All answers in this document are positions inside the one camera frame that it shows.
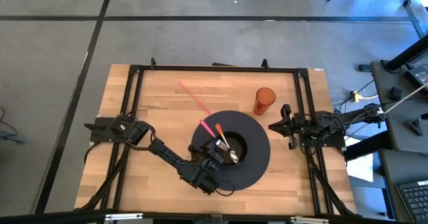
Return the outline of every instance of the table leg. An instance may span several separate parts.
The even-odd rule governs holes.
[[[353,144],[352,146],[348,146],[343,153],[347,161],[350,161],[366,154],[378,151],[381,148],[391,148],[391,141],[389,139],[388,131],[384,131],[356,144]]]

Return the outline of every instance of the orange utensil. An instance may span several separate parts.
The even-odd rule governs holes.
[[[220,133],[221,137],[223,138],[223,140],[225,141],[225,144],[227,145],[228,148],[230,148],[229,144],[227,143],[226,137],[223,134],[223,131],[221,129],[220,124],[215,124],[215,128],[217,129],[217,131]]]

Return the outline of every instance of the black round plate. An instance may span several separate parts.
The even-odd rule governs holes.
[[[221,175],[219,188],[231,191],[234,185],[235,190],[242,190],[256,183],[266,171],[270,159],[269,138],[259,122],[247,114],[232,110],[214,113],[205,122],[216,135],[219,135],[215,129],[217,123],[221,125],[223,132],[238,133],[247,147],[245,158],[237,164],[217,165]],[[198,125],[191,144],[201,146],[210,140],[208,132]]]

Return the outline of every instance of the orange cup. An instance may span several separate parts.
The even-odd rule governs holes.
[[[260,88],[255,93],[254,114],[262,115],[275,102],[275,92],[269,88]]]

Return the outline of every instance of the wooden tabletop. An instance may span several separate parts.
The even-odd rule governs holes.
[[[115,117],[120,111],[129,65],[114,64],[110,69],[99,115]],[[332,111],[326,76],[323,70],[311,69],[310,83],[316,110]],[[134,92],[136,76],[131,93]],[[144,71],[137,118],[156,128],[156,135],[182,156],[187,150],[199,120],[207,114],[180,85],[182,83],[211,112],[238,110],[254,117],[270,140],[271,157],[262,178],[230,197],[203,194],[179,179],[176,170],[149,152],[130,151],[120,201],[121,211],[166,213],[223,213],[260,215],[313,215],[312,195],[305,156],[288,150],[288,138],[268,130],[268,124],[281,120],[280,108],[288,103],[298,111],[292,74],[249,72]],[[306,112],[308,103],[301,80]],[[276,101],[262,116],[252,112],[255,93],[269,87]],[[139,146],[148,146],[148,136]],[[105,179],[112,143],[102,143],[88,156],[80,183],[76,207],[86,204]],[[323,148],[328,181],[351,211],[356,211],[343,156],[334,148]],[[112,206],[112,192],[108,206]],[[326,210],[322,188],[318,183],[320,205]]]

